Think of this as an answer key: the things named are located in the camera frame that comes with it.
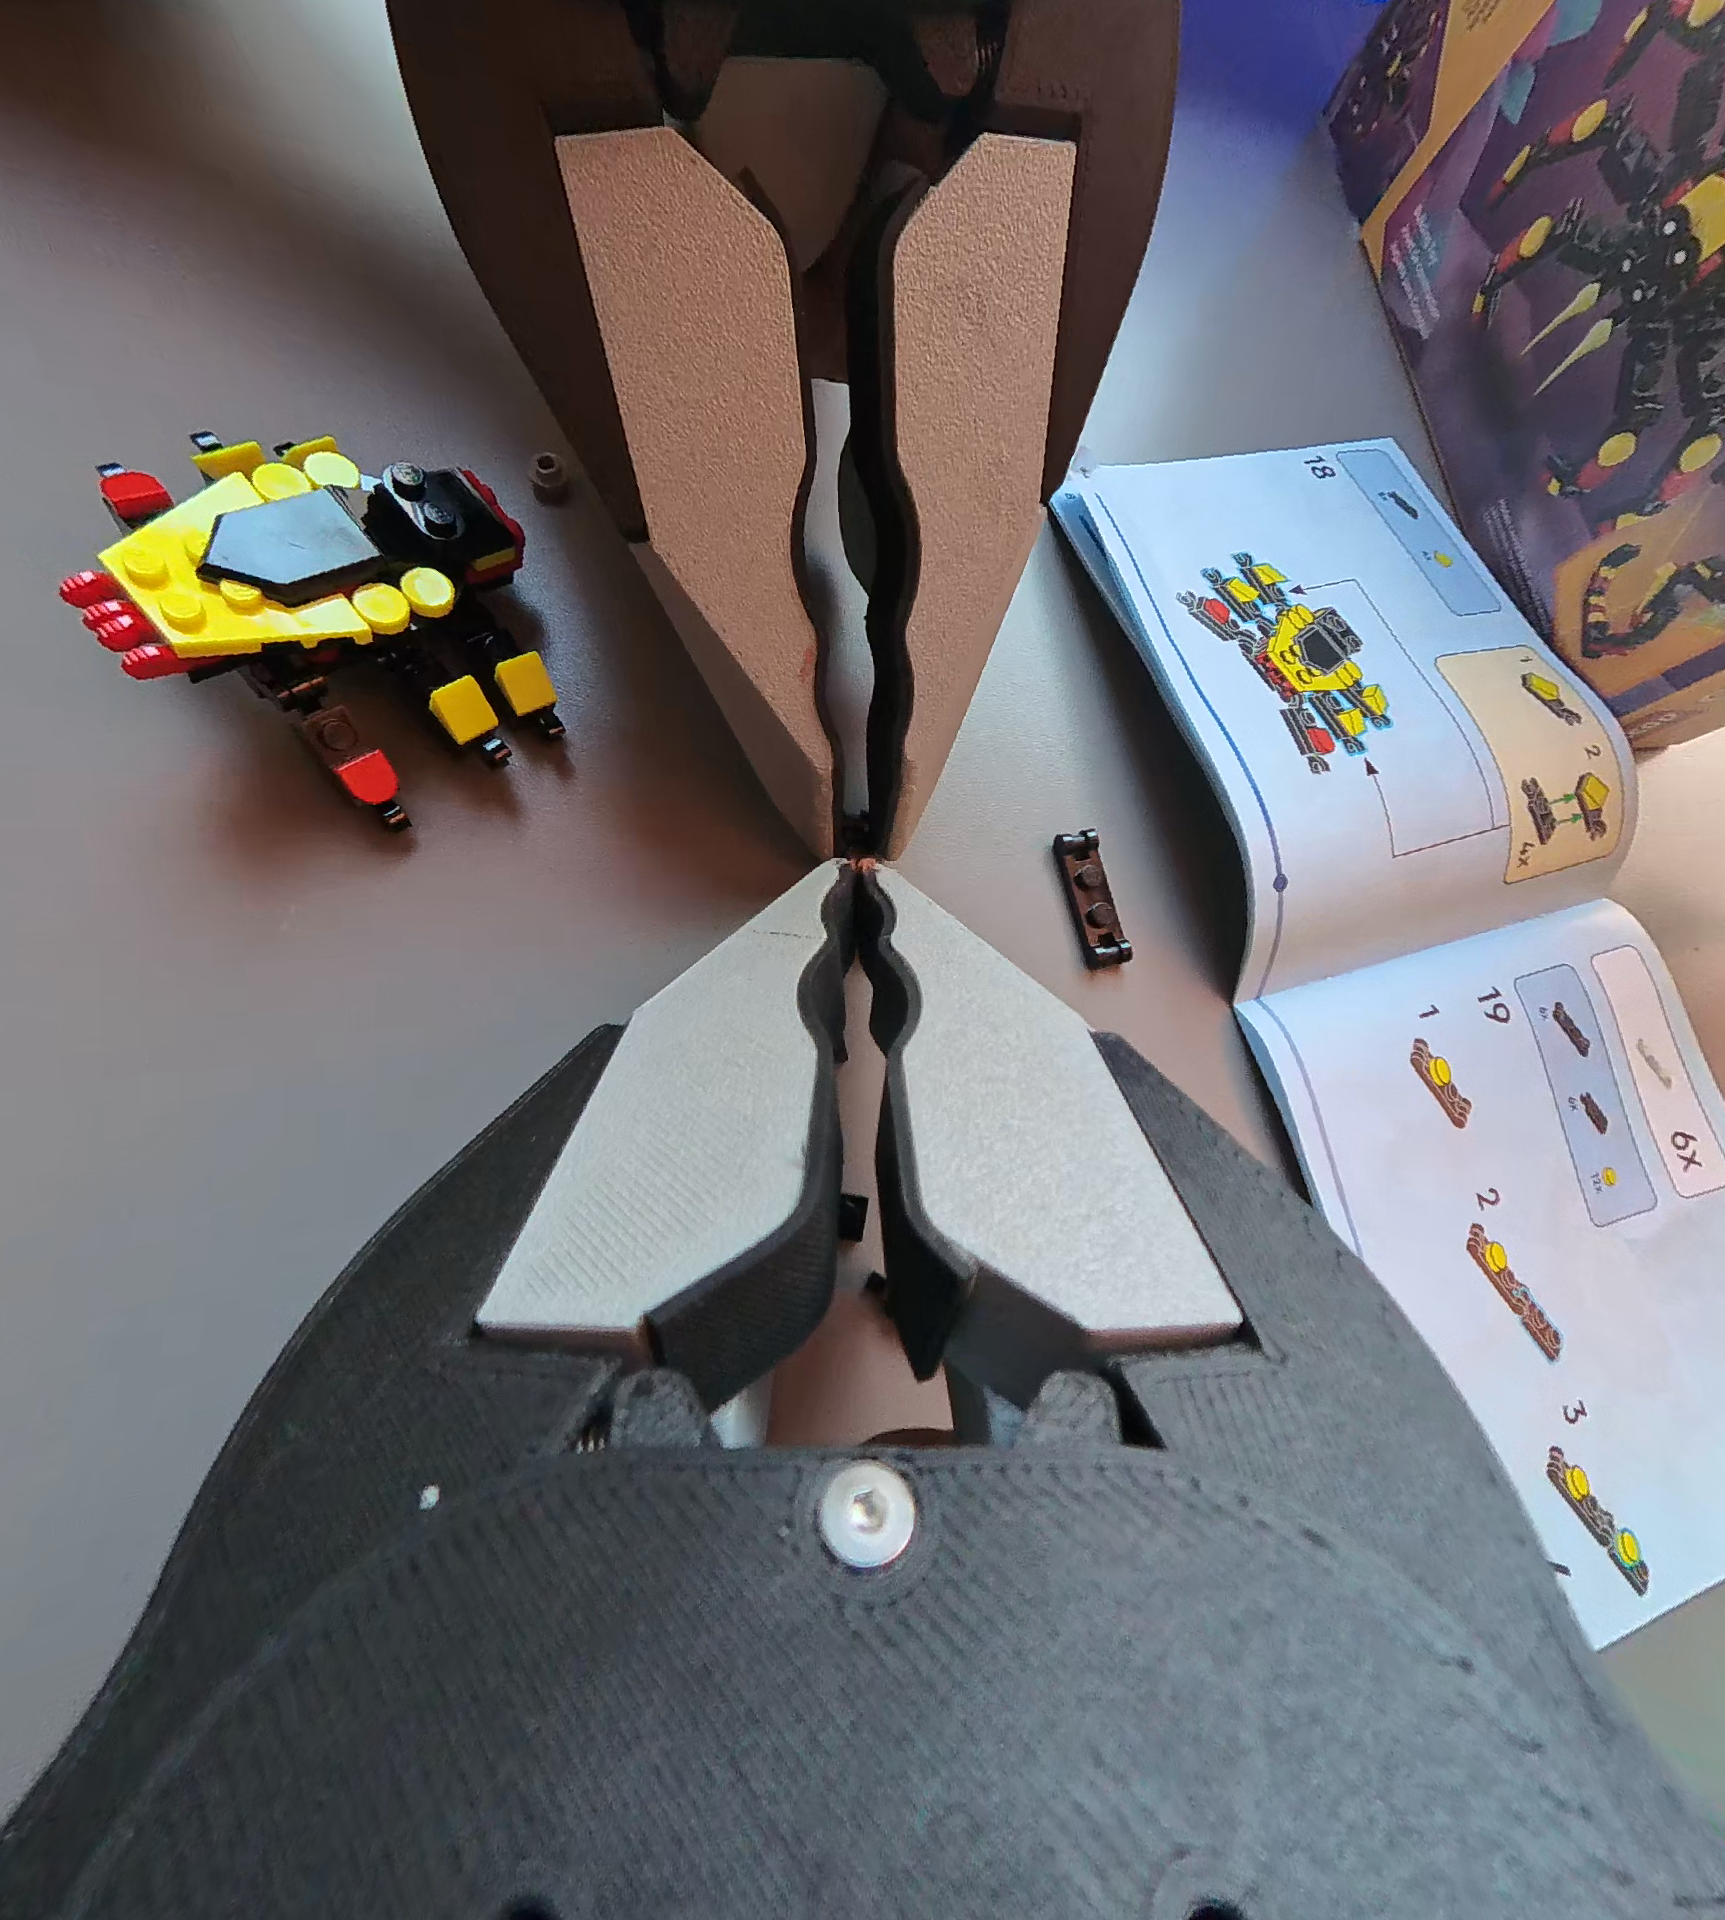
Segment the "yellow black toy brick model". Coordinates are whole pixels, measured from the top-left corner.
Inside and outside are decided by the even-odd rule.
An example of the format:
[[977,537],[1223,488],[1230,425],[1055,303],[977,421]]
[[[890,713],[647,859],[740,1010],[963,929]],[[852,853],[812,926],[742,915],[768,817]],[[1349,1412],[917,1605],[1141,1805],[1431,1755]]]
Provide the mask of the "yellow black toy brick model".
[[119,540],[59,583],[133,680],[241,678],[285,711],[340,789],[386,832],[411,817],[396,764],[336,699],[371,663],[459,750],[511,764],[501,722],[564,737],[544,656],[488,604],[523,566],[523,533],[466,469],[361,473],[333,436],[263,448],[193,434],[187,499],[108,463]]

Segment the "open instruction booklet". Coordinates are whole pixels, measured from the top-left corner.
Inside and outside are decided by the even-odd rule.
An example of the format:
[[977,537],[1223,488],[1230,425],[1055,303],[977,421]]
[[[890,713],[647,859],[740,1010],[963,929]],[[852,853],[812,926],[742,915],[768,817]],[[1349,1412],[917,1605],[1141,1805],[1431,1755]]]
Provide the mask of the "open instruction booklet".
[[1603,1645],[1725,1581],[1725,1100],[1607,888],[1637,768],[1393,443],[1054,501],[1230,811],[1306,1181]]

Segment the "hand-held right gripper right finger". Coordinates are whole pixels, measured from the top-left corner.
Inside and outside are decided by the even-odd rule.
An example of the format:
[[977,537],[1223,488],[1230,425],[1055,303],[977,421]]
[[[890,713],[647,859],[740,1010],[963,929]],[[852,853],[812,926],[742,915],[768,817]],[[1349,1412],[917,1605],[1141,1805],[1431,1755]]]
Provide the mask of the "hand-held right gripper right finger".
[[949,1448],[1055,1371],[1249,1342],[1176,1184],[1089,1031],[906,876],[857,879],[886,1090],[882,1308],[949,1384]]

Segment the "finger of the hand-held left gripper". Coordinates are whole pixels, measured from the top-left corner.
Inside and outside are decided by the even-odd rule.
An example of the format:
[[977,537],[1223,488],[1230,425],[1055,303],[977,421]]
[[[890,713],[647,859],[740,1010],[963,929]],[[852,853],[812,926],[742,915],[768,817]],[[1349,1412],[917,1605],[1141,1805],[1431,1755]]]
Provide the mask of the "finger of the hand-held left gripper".
[[836,754],[798,587],[809,400],[785,239],[666,126],[556,151],[647,522],[637,564],[761,788],[829,859]]
[[1043,527],[1075,158],[980,135],[880,204],[852,271],[880,859],[908,851]]

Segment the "purple toy set box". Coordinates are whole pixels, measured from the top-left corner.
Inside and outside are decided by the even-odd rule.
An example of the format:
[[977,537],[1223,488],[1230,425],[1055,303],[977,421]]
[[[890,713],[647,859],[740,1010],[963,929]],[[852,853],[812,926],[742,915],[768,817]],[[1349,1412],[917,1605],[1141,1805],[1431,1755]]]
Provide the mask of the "purple toy set box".
[[1725,725],[1725,3],[1389,3],[1330,137],[1450,503],[1632,744]]

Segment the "black brick plate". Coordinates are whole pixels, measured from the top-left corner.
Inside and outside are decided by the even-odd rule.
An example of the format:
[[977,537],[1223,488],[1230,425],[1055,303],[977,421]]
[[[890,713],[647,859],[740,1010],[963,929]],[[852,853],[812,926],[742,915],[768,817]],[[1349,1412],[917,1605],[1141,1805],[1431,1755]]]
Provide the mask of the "black brick plate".
[[1130,964],[1135,958],[1135,944],[1124,933],[1121,911],[1116,908],[1097,832],[1055,834],[1050,851],[1061,870],[1083,965],[1097,972]]

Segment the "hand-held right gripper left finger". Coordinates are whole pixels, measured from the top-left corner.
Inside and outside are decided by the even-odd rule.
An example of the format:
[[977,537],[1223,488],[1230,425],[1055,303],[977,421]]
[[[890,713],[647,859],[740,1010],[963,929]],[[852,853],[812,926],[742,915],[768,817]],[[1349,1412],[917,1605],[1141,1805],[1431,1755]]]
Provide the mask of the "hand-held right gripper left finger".
[[621,1031],[480,1304],[726,1406],[831,1300],[852,867],[815,867]]

